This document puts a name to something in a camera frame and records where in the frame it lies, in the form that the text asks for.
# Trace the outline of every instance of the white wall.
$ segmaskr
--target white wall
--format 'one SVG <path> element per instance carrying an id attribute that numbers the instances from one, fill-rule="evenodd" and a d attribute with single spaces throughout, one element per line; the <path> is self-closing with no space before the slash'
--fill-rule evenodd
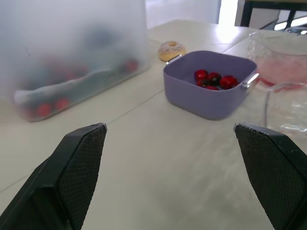
<path id="1" fill-rule="evenodd" d="M 244 0 L 238 0 L 238 7 L 236 12 L 236 26 L 240 26 Z M 260 29 L 270 22 L 278 19 L 280 10 L 269 10 L 269 9 L 253 9 L 253 13 L 251 15 L 249 26 L 254 29 Z"/>
<path id="2" fill-rule="evenodd" d="M 217 23 L 220 0 L 146 0 L 146 8 L 148 28 L 175 19 Z"/>

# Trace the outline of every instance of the textured gripper pad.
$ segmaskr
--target textured gripper pad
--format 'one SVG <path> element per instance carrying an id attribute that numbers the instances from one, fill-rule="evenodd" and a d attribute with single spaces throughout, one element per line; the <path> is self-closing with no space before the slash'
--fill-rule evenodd
<path id="1" fill-rule="evenodd" d="M 81 229 L 94 194 L 103 140 L 103 129 L 85 136 L 58 183 L 59 195 L 74 230 Z"/>
<path id="2" fill-rule="evenodd" d="M 249 180 L 276 230 L 287 229 L 305 198 L 303 176 L 266 136 L 237 126 L 238 138 Z"/>

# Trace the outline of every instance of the translucent storage box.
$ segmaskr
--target translucent storage box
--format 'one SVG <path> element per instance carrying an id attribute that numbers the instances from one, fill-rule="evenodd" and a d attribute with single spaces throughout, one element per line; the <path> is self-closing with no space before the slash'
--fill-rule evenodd
<path id="1" fill-rule="evenodd" d="M 1 94 L 28 121 L 149 65 L 143 0 L 4 0 L 0 30 Z"/>

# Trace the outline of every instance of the pink liquid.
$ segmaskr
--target pink liquid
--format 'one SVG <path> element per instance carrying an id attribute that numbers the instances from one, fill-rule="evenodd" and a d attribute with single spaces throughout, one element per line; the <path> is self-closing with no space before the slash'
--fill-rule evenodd
<path id="1" fill-rule="evenodd" d="M 258 58 L 258 73 L 268 85 L 285 82 L 307 83 L 306 57 Z"/>

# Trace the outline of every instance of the cherry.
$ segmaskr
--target cherry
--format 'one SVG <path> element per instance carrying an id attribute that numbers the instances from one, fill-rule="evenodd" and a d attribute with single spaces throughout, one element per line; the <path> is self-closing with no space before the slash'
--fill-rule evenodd
<path id="1" fill-rule="evenodd" d="M 226 75 L 220 80 L 220 87 L 224 90 L 229 90 L 236 87 L 238 84 L 236 78 L 232 75 Z"/>
<path id="2" fill-rule="evenodd" d="M 55 103 L 55 107 L 57 110 L 63 110 L 66 109 L 70 104 L 70 101 L 66 98 L 62 98 Z"/>
<path id="3" fill-rule="evenodd" d="M 48 104 L 48 103 L 43 103 L 43 104 L 41 104 L 41 105 L 37 108 L 37 110 L 36 110 L 37 114 L 38 114 L 40 117 L 47 117 L 47 116 L 49 116 L 49 115 L 51 114 L 51 111 L 52 111 L 52 107 L 51 107 L 51 105 Z"/>
<path id="4" fill-rule="evenodd" d="M 208 75 L 207 79 L 210 81 L 211 85 L 217 86 L 220 84 L 222 76 L 219 73 L 212 72 Z"/>
<path id="5" fill-rule="evenodd" d="M 136 60 L 130 60 L 125 64 L 126 70 L 132 73 L 138 69 L 138 62 Z"/>
<path id="6" fill-rule="evenodd" d="M 212 85 L 205 86 L 204 88 L 208 90 L 219 90 L 219 88 L 212 86 Z"/>
<path id="7" fill-rule="evenodd" d="M 208 72 L 205 71 L 204 69 L 200 69 L 194 73 L 194 76 L 196 81 L 204 80 L 208 77 Z"/>
<path id="8" fill-rule="evenodd" d="M 200 79 L 196 81 L 196 85 L 200 87 L 205 87 L 209 85 L 209 81 L 207 79 Z"/>

